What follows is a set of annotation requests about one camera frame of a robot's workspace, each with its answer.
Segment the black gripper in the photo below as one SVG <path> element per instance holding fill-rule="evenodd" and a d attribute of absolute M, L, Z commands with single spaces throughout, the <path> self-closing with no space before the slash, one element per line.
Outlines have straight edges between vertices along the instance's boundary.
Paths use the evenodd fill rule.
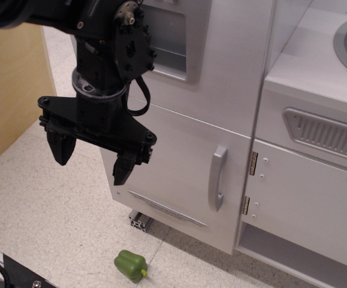
<path fill-rule="evenodd" d="M 67 164 L 76 140 L 117 153 L 113 166 L 114 185 L 124 185 L 136 164 L 148 163 L 157 137 L 122 107 L 118 98 L 93 101 L 82 97 L 51 97 L 38 99 L 43 110 L 40 125 L 54 159 Z"/>

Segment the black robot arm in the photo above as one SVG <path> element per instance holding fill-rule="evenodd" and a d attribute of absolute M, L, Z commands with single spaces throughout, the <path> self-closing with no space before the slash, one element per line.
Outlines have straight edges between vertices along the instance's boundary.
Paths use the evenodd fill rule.
<path fill-rule="evenodd" d="M 76 39 L 76 96 L 40 97 L 40 125 L 60 165 L 68 162 L 77 140 L 115 152 L 115 185 L 123 185 L 136 165 L 149 162 L 156 143 L 137 121 L 148 107 L 128 107 L 132 81 L 150 100 L 143 74 L 153 70 L 156 52 L 143 20 L 141 1 L 0 1 L 0 29 L 31 23 Z"/>

